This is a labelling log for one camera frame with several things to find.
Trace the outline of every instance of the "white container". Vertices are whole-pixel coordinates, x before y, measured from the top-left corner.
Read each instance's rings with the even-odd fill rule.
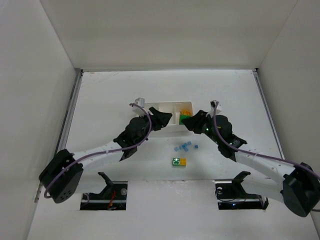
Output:
[[[185,125],[179,125],[180,112],[188,111],[193,116],[191,101],[167,101],[167,102],[145,102],[144,108],[148,111],[149,108],[154,107],[156,110],[163,113],[171,113],[172,117],[168,125],[159,131],[152,131],[150,137],[174,137],[183,136],[190,133]],[[143,115],[139,108],[132,109],[137,116]]]

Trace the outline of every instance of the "rectangular opening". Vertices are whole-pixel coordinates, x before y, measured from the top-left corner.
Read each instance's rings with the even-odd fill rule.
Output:
[[[215,196],[219,210],[265,210],[269,205],[267,197],[246,193],[234,179],[216,180]]]
[[[89,201],[85,194],[82,195],[80,210],[86,211],[123,211],[127,209],[128,182],[113,182],[109,194],[100,196],[89,193]]]

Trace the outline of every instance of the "white floor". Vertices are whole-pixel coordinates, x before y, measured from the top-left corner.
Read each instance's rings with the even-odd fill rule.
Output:
[[[280,155],[251,70],[85,73],[67,149],[112,141],[134,116],[128,103],[138,97],[191,101],[194,113],[219,100],[236,135],[266,154]],[[185,141],[199,149],[175,152]],[[186,168],[172,168],[171,159],[183,156]],[[266,211],[218,210],[212,179],[233,178],[243,170],[261,177],[221,156],[204,135],[150,138],[135,155],[86,174],[78,186],[78,192],[99,192],[104,181],[97,171],[129,181],[126,211],[78,211],[80,194],[61,204],[41,196],[29,239],[318,239],[310,216],[298,217],[277,201],[270,200]]]

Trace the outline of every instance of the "yellow block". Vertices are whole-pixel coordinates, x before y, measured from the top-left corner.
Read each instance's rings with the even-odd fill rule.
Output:
[[[192,113],[189,112],[189,111],[187,111],[187,110],[182,110],[182,111],[180,112],[180,114],[181,114],[181,115],[186,115],[186,116],[192,116]]]
[[[186,166],[187,165],[187,159],[186,158],[180,158],[180,166]]]

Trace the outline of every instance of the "robotic arm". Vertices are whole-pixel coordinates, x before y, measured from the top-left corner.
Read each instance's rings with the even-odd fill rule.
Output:
[[[312,168],[288,160],[258,153],[257,149],[233,134],[232,124],[223,115],[216,115],[220,104],[211,102],[211,111],[200,110],[182,120],[189,131],[205,134],[218,145],[220,153],[236,163],[247,165],[267,178],[250,178],[250,172],[241,172],[232,179],[238,196],[259,194],[284,203],[300,217],[306,217],[320,200],[320,183]]]
[[[166,127],[172,117],[171,113],[159,112],[153,107],[149,108],[151,114],[138,104],[131,105],[142,110],[145,115],[133,118],[125,131],[113,141],[82,152],[70,153],[63,149],[53,157],[39,176],[46,188],[46,198],[52,198],[57,204],[66,201],[75,193],[84,170],[129,158],[148,139],[151,131]],[[284,203],[298,216],[306,217],[320,200],[320,183],[311,167],[305,163],[280,162],[276,157],[257,153],[254,147],[233,134],[232,124],[226,116],[216,115],[220,107],[219,102],[212,101],[211,111],[200,110],[196,115],[183,119],[182,123],[189,131],[208,136],[218,145],[224,157],[267,176],[254,179],[249,176],[250,172],[243,171],[230,179],[228,183],[232,183],[237,196],[245,198],[247,194],[258,194],[272,198]]]
[[[70,153],[63,149],[53,157],[39,176],[46,188],[45,198],[52,198],[57,204],[66,201],[75,193],[84,170],[131,157],[138,146],[148,140],[151,131],[164,128],[172,117],[171,113],[160,112],[153,107],[149,108],[151,114],[135,103],[131,105],[141,109],[145,115],[131,119],[125,131],[113,141],[81,152]]]

